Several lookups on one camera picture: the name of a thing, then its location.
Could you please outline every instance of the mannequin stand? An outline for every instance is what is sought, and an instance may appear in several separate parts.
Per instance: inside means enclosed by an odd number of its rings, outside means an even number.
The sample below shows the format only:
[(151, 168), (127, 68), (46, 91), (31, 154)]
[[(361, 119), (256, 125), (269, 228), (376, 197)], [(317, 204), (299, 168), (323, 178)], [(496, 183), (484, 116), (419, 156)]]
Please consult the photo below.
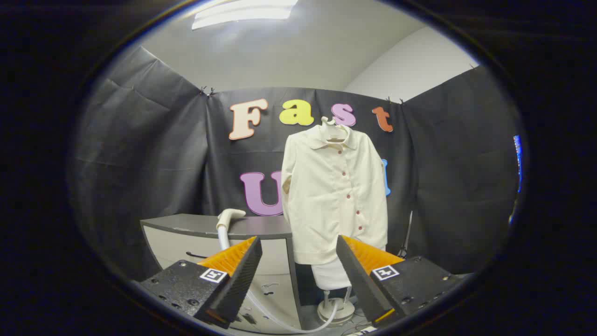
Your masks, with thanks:
[(350, 297), (350, 287), (346, 291), (346, 297), (329, 299), (330, 291), (324, 291), (324, 300), (317, 306), (317, 315), (322, 322), (327, 321), (332, 315), (334, 305), (338, 302), (338, 310), (334, 320), (330, 323), (331, 327), (340, 326), (350, 320), (355, 313), (355, 306), (348, 300)]

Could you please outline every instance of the hanger hook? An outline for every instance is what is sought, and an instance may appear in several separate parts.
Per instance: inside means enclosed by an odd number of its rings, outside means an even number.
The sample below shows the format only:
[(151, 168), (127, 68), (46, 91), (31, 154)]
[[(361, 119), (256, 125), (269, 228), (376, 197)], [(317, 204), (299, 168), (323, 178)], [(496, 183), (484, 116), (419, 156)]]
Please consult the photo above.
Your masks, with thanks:
[(332, 120), (328, 121), (328, 117), (321, 117), (321, 121), (328, 125), (333, 125), (336, 123), (336, 121), (333, 118), (332, 118)]

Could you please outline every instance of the black curtain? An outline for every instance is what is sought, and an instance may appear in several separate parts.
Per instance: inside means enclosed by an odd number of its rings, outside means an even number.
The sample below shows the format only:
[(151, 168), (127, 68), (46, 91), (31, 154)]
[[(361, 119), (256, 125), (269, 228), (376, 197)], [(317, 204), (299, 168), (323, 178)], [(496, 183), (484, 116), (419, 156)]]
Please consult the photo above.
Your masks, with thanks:
[(155, 274), (139, 220), (196, 209), (204, 97), (137, 48), (98, 82), (73, 144), (70, 196), (83, 234), (130, 278)]
[[(254, 134), (230, 140), (237, 103), (266, 99)], [(282, 104), (311, 106), (313, 124), (283, 124)], [(507, 229), (516, 183), (514, 106), (482, 68), (404, 104), (339, 91), (255, 88), (207, 95), (142, 47), (99, 82), (81, 118), (70, 156), (73, 208), (90, 243), (135, 280), (155, 274), (139, 220), (175, 213), (218, 215), (247, 205), (242, 174), (259, 172), (260, 197), (277, 204), (271, 177), (288, 135), (348, 104), (354, 130), (387, 160), (388, 246), (398, 253), (414, 209), (409, 254), (455, 273), (477, 269)], [(382, 107), (393, 132), (372, 110)]]
[(408, 254), (478, 270), (503, 244), (516, 199), (516, 107), (477, 67), (402, 108), (418, 176)]
[[(250, 127), (254, 134), (245, 139), (230, 140), (233, 127), (233, 112), (230, 106), (265, 98), (268, 108), (261, 112), (259, 125)], [(301, 126), (287, 125), (279, 120), (284, 110), (282, 104), (288, 100), (300, 99), (311, 105), (313, 124)], [(218, 215), (232, 207), (256, 216), (247, 206), (245, 185), (240, 175), (248, 172), (264, 174), (261, 182), (261, 197), (265, 204), (277, 204), (278, 187), (270, 176), (280, 171), (284, 156), (286, 138), (321, 124), (321, 117), (333, 116), (331, 107), (337, 103), (348, 104), (353, 109), (356, 124), (352, 129), (366, 133), (372, 140), (382, 159), (387, 160), (387, 183), (391, 193), (388, 203), (388, 247), (398, 253), (406, 234), (410, 214), (412, 144), (402, 110), (398, 104), (386, 100), (339, 91), (316, 90), (309, 88), (255, 88), (218, 92), (207, 100), (207, 141), (208, 157), (202, 181), (203, 189), (199, 199), (198, 212), (205, 215)], [(393, 132), (384, 132), (378, 125), (372, 110), (382, 107), (390, 117)]]

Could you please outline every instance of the purple letter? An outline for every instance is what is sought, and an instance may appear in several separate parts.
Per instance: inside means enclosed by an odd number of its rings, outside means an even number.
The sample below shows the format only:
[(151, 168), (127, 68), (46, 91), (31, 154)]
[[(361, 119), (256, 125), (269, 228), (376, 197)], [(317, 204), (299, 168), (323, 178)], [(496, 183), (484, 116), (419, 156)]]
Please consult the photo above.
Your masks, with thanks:
[(241, 175), (241, 181), (245, 184), (245, 198), (247, 199), (247, 206), (251, 211), (260, 216), (278, 216), (282, 214), (282, 197), (281, 195), (281, 181), (282, 172), (273, 172), (272, 179), (276, 180), (278, 186), (278, 203), (275, 205), (268, 205), (263, 203), (261, 197), (261, 181), (265, 178), (262, 173), (244, 173)]
[(352, 115), (352, 108), (348, 104), (335, 104), (332, 106), (332, 113), (335, 115), (334, 120), (338, 125), (354, 126), (356, 118)]

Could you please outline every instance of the ceiling light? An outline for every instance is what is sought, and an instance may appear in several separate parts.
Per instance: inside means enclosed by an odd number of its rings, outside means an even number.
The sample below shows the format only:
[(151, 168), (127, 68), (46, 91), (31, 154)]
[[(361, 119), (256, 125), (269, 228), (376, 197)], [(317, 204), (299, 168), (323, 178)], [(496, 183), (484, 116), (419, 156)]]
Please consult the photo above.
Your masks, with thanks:
[(298, 0), (237, 0), (218, 4), (198, 12), (192, 30), (218, 23), (275, 19), (285, 20)]

